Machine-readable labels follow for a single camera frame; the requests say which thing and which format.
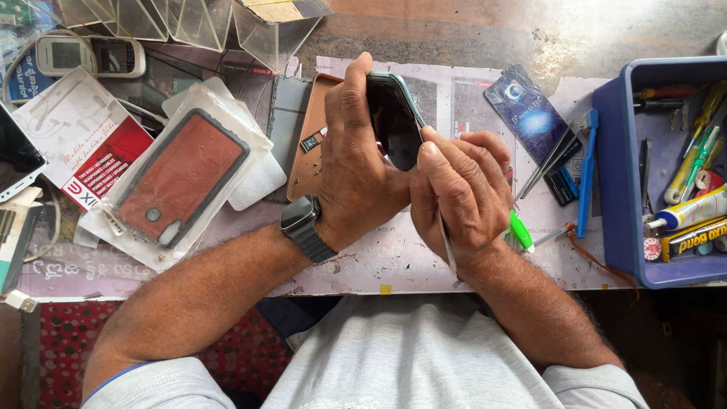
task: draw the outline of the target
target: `polka dot mat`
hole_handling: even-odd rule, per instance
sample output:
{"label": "polka dot mat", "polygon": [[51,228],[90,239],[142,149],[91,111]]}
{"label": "polka dot mat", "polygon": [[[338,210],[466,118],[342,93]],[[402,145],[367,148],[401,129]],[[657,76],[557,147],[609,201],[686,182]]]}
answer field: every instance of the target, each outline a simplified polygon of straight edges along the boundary
{"label": "polka dot mat", "polygon": [[[53,303],[41,306],[41,408],[77,409],[86,362],[116,303]],[[220,386],[264,400],[292,352],[251,309],[209,348],[197,354]]]}

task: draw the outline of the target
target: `black watch strap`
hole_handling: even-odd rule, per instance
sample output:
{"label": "black watch strap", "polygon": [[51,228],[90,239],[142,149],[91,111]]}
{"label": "black watch strap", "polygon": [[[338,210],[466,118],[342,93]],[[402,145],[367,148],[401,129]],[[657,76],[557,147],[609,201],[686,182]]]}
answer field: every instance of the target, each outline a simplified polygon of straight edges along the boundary
{"label": "black watch strap", "polygon": [[303,251],[303,254],[314,263],[322,263],[338,255],[338,253],[328,247],[326,242],[316,232],[315,220],[311,220],[302,228],[292,231],[288,234],[288,237],[293,239],[295,244]]}

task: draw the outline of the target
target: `hand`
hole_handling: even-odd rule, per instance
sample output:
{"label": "hand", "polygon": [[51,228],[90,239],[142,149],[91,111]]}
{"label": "hand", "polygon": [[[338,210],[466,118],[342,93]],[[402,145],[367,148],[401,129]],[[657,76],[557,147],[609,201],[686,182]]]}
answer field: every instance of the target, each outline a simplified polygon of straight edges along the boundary
{"label": "hand", "polygon": [[422,129],[417,170],[411,178],[411,219],[432,251],[447,260],[439,214],[457,264],[482,251],[510,225],[515,203],[505,173],[510,153],[492,132],[445,140]]}
{"label": "hand", "polygon": [[372,66],[371,55],[361,54],[346,69],[344,82],[326,94],[328,135],[321,146],[322,216],[316,231],[333,251],[352,245],[409,204],[411,176],[384,158],[371,126],[366,75]]}

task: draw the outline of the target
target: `smartwatch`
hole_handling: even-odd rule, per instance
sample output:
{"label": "smartwatch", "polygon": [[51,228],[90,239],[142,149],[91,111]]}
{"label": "smartwatch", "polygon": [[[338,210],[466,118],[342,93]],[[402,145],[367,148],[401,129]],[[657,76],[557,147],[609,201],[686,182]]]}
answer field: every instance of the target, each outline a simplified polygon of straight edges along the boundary
{"label": "smartwatch", "polygon": [[316,220],[321,216],[318,197],[306,194],[288,204],[280,217],[280,230],[293,239],[303,254],[314,263],[337,255],[316,232]]}

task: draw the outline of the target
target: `forearm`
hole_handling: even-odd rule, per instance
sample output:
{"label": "forearm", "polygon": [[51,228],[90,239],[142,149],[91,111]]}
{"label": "forearm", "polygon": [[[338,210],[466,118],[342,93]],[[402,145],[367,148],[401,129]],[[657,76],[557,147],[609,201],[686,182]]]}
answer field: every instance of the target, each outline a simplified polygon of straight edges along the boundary
{"label": "forearm", "polygon": [[622,367],[578,303],[501,239],[463,267],[467,283],[535,365]]}
{"label": "forearm", "polygon": [[137,362],[204,349],[258,300],[311,264],[279,227],[270,225],[165,271],[106,323],[89,362],[84,395]]}

